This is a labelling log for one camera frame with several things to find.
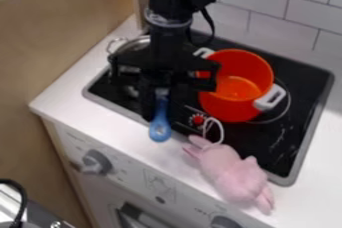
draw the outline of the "small knob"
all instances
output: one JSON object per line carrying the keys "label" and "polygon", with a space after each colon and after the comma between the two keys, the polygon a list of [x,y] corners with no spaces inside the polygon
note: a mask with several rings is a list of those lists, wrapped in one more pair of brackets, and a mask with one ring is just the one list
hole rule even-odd
{"label": "small knob", "polygon": [[243,228],[237,222],[225,217],[215,216],[211,221],[210,228]]}
{"label": "small knob", "polygon": [[106,175],[113,169],[113,165],[109,159],[94,149],[89,150],[82,158],[82,161],[85,165],[82,168],[82,173]]}
{"label": "small knob", "polygon": [[201,126],[203,125],[205,121],[205,118],[203,116],[203,114],[194,114],[190,117],[190,125],[192,126]]}

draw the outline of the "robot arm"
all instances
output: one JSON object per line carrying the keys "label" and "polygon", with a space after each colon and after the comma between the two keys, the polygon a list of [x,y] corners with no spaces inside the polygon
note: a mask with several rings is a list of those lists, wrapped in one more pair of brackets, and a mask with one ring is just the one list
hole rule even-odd
{"label": "robot arm", "polygon": [[[215,62],[194,57],[183,50],[190,35],[193,14],[201,11],[213,29],[205,7],[216,0],[149,0],[145,19],[150,29],[150,44],[139,51],[109,56],[111,83],[134,86],[139,91],[142,117],[151,121],[156,114],[157,92],[168,98],[168,120],[177,119],[177,106],[182,106],[186,92],[215,91]],[[209,78],[196,77],[196,71],[207,71]]]}

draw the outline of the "pink stuffed toy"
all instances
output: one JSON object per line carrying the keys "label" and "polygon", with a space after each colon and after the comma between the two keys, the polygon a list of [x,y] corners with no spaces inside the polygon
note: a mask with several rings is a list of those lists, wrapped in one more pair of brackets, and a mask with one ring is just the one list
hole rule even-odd
{"label": "pink stuffed toy", "polygon": [[255,204],[264,214],[274,207],[267,176],[255,157],[244,160],[228,145],[213,144],[199,136],[189,136],[193,145],[184,151],[196,159],[202,173],[221,195],[235,203]]}

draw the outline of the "pot handle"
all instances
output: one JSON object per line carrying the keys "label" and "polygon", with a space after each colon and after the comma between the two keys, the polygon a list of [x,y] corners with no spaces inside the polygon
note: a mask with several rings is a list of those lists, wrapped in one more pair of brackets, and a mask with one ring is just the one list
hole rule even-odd
{"label": "pot handle", "polygon": [[194,56],[200,56],[203,59],[208,58],[208,56],[214,54],[215,51],[210,48],[199,48],[196,50],[196,52],[193,54]]}
{"label": "pot handle", "polygon": [[286,90],[277,84],[273,84],[266,95],[254,100],[253,106],[259,111],[269,111],[276,107],[285,96]]}

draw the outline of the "black stovetop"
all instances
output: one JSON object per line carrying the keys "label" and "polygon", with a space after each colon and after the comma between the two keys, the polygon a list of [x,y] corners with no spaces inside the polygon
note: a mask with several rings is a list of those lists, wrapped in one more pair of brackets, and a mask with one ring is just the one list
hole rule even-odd
{"label": "black stovetop", "polygon": [[[292,184],[298,175],[330,92],[333,75],[317,67],[227,40],[215,39],[209,48],[214,50],[239,48],[260,55],[272,66],[276,83],[288,91],[287,97],[274,110],[259,115],[253,121],[223,124],[225,144],[231,145],[243,158],[255,156],[260,166],[268,171],[270,180],[275,183]],[[196,50],[195,47],[188,45],[185,49],[192,53]],[[139,113],[139,105],[135,98],[126,90],[115,88],[107,82],[107,73],[105,73],[88,87],[88,94],[85,96],[97,95]],[[186,135],[200,134],[201,131],[188,122],[193,114],[204,113],[197,101],[197,92],[189,92],[186,105],[184,117],[173,124],[173,129]],[[212,129],[208,136],[215,140],[217,134],[217,131]]]}

